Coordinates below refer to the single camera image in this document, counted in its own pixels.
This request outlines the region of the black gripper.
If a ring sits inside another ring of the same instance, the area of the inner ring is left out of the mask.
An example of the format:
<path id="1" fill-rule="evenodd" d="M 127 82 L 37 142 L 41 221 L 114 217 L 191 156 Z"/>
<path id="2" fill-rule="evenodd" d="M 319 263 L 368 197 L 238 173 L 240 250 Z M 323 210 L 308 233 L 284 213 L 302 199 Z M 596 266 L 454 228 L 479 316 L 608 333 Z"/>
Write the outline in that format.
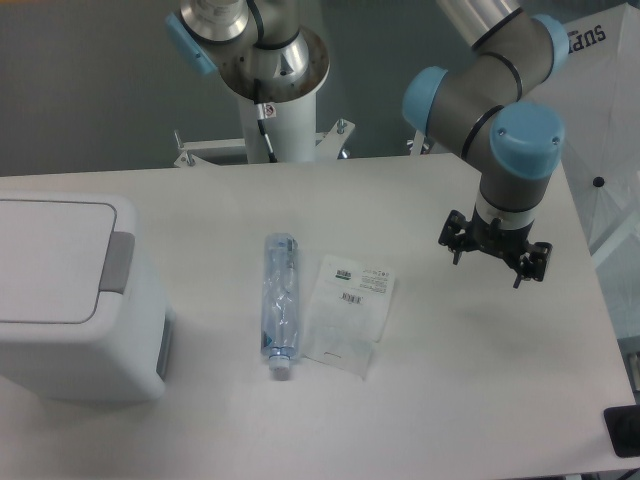
<path id="1" fill-rule="evenodd" d="M 514 289 L 523 281 L 542 282 L 545 278 L 553 245 L 548 242 L 528 244 L 533 223 L 514 230 L 502 229 L 496 222 L 485 222 L 477 211 L 471 221 L 457 210 L 452 210 L 442 228 L 438 243 L 453 254 L 458 265 L 462 254 L 479 250 L 496 258 L 518 259 L 514 267 Z"/>

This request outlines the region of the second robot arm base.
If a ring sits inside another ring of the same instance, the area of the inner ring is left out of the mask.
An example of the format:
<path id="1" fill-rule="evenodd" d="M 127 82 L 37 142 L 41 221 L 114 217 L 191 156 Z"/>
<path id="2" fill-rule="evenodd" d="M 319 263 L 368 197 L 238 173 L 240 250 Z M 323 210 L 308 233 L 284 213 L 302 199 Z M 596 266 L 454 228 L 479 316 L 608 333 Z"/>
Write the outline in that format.
<path id="1" fill-rule="evenodd" d="M 298 1 L 181 1 L 165 28 L 192 69 L 219 73 L 254 103 L 297 100 L 329 73 L 328 49 L 302 24 Z"/>

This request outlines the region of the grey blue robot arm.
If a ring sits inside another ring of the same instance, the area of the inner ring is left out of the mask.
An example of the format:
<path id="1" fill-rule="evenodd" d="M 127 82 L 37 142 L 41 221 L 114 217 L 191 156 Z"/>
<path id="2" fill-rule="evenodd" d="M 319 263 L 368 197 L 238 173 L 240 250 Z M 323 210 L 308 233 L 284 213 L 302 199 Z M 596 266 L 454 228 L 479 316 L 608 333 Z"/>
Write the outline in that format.
<path id="1" fill-rule="evenodd" d="M 479 251 L 502 260 L 517 282 L 542 281 L 552 252 L 528 236 L 560 163 L 565 125 L 525 95 L 569 55 L 563 25 L 528 15 L 517 1 L 442 1 L 440 8 L 476 55 L 459 73 L 432 66 L 405 91 L 404 119 L 480 175 L 473 215 L 453 210 L 439 244 L 454 258 Z"/>

